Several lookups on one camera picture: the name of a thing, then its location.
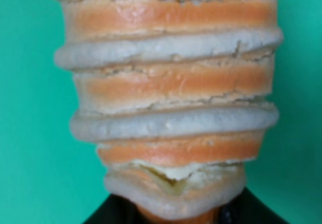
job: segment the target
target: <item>green backdrop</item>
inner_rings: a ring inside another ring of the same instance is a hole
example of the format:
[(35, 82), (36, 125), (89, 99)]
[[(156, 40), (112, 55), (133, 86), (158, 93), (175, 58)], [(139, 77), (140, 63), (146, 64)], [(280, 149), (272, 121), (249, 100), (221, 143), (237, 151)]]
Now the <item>green backdrop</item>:
[[(322, 223), (322, 0), (279, 0), (279, 124), (248, 164), (249, 187), (294, 224)], [(54, 0), (0, 0), (0, 223), (81, 223), (107, 197), (94, 146), (68, 122), (77, 99), (54, 66), (63, 44)]]

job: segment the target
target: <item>dark jacket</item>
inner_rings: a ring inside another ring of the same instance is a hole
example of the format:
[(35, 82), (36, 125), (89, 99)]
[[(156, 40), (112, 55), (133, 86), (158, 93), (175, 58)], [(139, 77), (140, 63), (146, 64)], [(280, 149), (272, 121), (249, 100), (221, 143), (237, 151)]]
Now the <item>dark jacket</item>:
[[(286, 224), (248, 189), (220, 210), (219, 224)], [(135, 205), (116, 195), (106, 201), (84, 224), (150, 224)]]

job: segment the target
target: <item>neck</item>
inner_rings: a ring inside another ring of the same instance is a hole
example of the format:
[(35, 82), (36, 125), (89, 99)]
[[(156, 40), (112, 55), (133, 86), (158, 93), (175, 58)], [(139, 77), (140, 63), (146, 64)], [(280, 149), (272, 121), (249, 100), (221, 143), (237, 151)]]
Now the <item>neck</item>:
[(218, 220), (220, 208), (211, 209), (208, 212), (205, 212), (199, 216), (180, 219), (180, 220), (165, 220), (162, 219), (141, 206), (137, 205), (138, 210), (141, 214), (149, 221), (151, 224), (216, 224)]

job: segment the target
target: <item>teal background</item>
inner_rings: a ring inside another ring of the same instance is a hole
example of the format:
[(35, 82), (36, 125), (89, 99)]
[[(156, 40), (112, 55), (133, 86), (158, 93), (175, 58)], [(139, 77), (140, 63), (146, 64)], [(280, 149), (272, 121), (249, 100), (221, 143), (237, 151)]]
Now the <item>teal background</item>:
[[(248, 186), (294, 224), (322, 223), (322, 0), (279, 0), (279, 124), (247, 165)], [(94, 146), (72, 138), (71, 74), (54, 0), (0, 0), (0, 223), (81, 223), (107, 197)]]

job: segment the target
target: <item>stacked cookie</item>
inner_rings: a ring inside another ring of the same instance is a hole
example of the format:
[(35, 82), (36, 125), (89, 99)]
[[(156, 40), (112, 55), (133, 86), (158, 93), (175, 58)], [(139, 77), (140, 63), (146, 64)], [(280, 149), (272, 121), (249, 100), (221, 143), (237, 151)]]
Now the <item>stacked cookie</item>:
[(276, 0), (60, 1), (71, 129), (98, 144), (107, 189), (165, 219), (236, 197), (278, 119)]

